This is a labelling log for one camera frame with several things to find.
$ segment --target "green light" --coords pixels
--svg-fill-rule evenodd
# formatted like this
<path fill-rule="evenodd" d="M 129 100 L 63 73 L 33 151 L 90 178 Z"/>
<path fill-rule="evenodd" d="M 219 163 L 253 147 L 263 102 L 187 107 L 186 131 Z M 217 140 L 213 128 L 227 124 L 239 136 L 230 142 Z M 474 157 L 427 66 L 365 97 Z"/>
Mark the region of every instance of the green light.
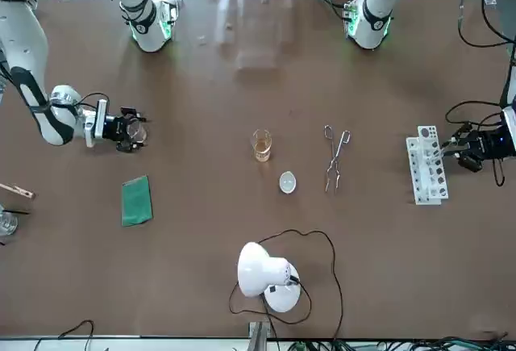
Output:
<path fill-rule="evenodd" d="M 389 18 L 389 20 L 387 21 L 387 24 L 385 25 L 384 38 L 387 36 L 387 34 L 389 34 L 390 20 L 391 20 L 391 18 Z"/>
<path fill-rule="evenodd" d="M 163 35 L 166 40 L 169 40 L 172 37 L 172 24 L 161 22 L 161 30 L 163 31 Z"/>

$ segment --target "amber liquid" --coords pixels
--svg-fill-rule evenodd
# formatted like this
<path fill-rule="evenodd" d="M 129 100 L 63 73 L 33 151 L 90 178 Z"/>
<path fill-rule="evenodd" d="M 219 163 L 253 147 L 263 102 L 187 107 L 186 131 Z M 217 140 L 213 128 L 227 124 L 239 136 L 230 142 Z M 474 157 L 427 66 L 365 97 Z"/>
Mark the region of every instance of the amber liquid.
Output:
<path fill-rule="evenodd" d="M 268 145 L 267 140 L 258 139 L 255 144 L 255 158 L 258 161 L 266 162 L 271 157 L 271 146 Z"/>

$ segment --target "small white dish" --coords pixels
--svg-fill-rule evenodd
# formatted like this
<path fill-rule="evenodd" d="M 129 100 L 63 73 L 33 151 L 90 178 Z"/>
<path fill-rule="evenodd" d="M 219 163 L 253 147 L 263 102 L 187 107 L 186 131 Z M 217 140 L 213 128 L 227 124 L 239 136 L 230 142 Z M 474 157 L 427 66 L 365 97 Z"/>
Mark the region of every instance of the small white dish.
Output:
<path fill-rule="evenodd" d="M 280 176 L 280 188 L 285 194 L 292 194 L 296 189 L 296 177 L 290 171 L 284 172 Z"/>

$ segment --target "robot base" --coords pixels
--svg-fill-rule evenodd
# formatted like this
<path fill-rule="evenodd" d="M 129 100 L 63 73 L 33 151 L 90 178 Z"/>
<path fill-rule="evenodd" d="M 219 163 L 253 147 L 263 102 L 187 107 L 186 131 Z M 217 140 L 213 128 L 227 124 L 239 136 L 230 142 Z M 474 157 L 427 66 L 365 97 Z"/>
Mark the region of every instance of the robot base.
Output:
<path fill-rule="evenodd" d="M 296 268 L 290 264 L 290 272 L 295 278 L 299 279 Z M 267 304 L 276 312 L 287 312 L 296 306 L 301 295 L 301 286 L 298 284 L 288 286 L 269 285 L 265 290 Z"/>
<path fill-rule="evenodd" d="M 366 50 L 377 48 L 389 31 L 390 20 L 385 27 L 378 27 L 375 31 L 371 23 L 364 16 L 365 0 L 353 0 L 345 6 L 344 31 L 346 36 Z"/>

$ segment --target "transparent container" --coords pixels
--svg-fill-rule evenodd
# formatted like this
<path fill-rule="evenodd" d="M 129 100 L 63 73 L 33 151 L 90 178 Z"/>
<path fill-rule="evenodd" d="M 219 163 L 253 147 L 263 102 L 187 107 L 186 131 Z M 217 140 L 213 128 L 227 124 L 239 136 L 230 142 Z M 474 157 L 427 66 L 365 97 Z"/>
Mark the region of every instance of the transparent container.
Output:
<path fill-rule="evenodd" d="M 251 145 L 254 157 L 262 163 L 266 162 L 271 157 L 273 137 L 268 131 L 258 129 L 252 135 Z"/>
<path fill-rule="evenodd" d="M 127 134 L 131 137 L 131 141 L 133 143 L 144 143 L 147 139 L 145 126 L 138 119 L 133 119 L 127 125 Z"/>
<path fill-rule="evenodd" d="M 10 236 L 18 227 L 18 218 L 10 212 L 0 212 L 0 236 Z"/>

